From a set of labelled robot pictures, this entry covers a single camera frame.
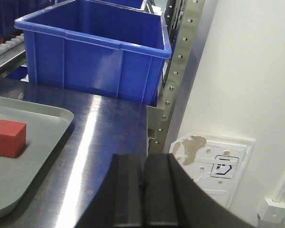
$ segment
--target blue storage crate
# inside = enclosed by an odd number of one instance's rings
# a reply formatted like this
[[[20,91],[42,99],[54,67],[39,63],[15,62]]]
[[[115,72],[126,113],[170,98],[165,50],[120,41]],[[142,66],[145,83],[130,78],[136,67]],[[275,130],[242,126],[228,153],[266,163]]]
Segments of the blue storage crate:
[[[147,0],[98,0],[98,1],[104,1],[137,10],[144,10],[147,3]]]
[[[15,20],[30,82],[150,104],[171,47],[164,18],[69,0]]]
[[[17,30],[14,20],[55,4],[55,0],[0,0],[0,38]]]

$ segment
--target brown stain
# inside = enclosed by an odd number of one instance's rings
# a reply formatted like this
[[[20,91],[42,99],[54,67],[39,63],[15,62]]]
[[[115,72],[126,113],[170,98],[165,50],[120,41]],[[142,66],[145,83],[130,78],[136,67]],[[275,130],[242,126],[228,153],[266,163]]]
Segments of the brown stain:
[[[177,142],[177,143],[174,145],[174,147],[173,147],[173,149],[172,149],[172,154],[173,154],[174,156],[175,156],[176,152],[179,150],[180,146],[181,146],[181,143],[180,143],[180,142]]]
[[[192,135],[191,138],[192,139],[185,139],[184,141],[182,141],[182,144],[185,147],[185,155],[187,155],[185,161],[183,162],[183,165],[190,165],[194,163],[196,153],[200,148],[205,147],[207,143],[206,138],[201,136]]]

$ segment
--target red block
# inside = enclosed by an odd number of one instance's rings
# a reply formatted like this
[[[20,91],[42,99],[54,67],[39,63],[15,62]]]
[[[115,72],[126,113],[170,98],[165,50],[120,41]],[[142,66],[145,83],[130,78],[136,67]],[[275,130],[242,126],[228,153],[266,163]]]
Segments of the red block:
[[[0,120],[0,156],[16,158],[26,143],[27,124]]]

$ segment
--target white wall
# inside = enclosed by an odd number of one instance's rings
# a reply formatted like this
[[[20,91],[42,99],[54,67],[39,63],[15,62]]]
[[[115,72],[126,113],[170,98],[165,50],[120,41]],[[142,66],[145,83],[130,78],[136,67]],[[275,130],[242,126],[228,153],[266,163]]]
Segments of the white wall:
[[[218,1],[179,137],[192,130],[256,140],[230,207],[256,226],[285,167],[285,0]]]

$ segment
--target stainless steel table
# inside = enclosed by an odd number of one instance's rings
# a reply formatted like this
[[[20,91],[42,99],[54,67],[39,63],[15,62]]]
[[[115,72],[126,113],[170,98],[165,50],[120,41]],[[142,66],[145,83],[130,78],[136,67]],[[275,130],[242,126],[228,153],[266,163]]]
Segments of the stainless steel table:
[[[71,228],[112,154],[147,153],[146,105],[0,77],[0,96],[62,107],[75,118],[0,228]]]

